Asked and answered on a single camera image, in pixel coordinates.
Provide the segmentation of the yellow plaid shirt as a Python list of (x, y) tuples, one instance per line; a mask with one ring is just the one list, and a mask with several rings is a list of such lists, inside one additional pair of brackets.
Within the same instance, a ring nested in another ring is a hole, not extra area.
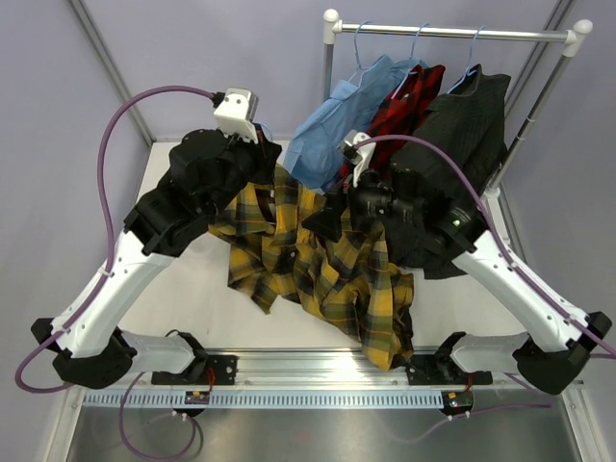
[(323, 204), (283, 167), (272, 184), (245, 186), (209, 227), (230, 245), (227, 285), (264, 313), (279, 297), (298, 303), (360, 344), (376, 367), (397, 368), (414, 353), (414, 277), (390, 262), (378, 222), (354, 231), (344, 212), (337, 242), (305, 228)]

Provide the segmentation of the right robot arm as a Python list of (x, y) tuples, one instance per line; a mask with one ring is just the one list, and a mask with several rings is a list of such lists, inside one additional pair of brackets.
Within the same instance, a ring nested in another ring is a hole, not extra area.
[(328, 193), (325, 205), (303, 224), (337, 242), (343, 212), (350, 213), (354, 231), (380, 221), (416, 239), (480, 283), (524, 327), (509, 336), (452, 333), (434, 355), (436, 372), (447, 382), (474, 372), (503, 372), (558, 395), (612, 326), (604, 313), (586, 313), (566, 302), (505, 245), (475, 190), (451, 198), (410, 170), (394, 170), (390, 184), (374, 171), (355, 172), (351, 184)]

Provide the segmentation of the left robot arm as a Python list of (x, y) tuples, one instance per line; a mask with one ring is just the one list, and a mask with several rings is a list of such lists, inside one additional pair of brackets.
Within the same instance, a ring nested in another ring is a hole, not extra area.
[(56, 356), (68, 385), (107, 388), (130, 373), (150, 372), (163, 384), (194, 384), (206, 376), (208, 354), (190, 333), (138, 335), (118, 324), (145, 288), (206, 234), (249, 183), (272, 181), (280, 144), (225, 137), (219, 129), (190, 132), (168, 152), (168, 168), (124, 220), (99, 275), (55, 319), (31, 331)]

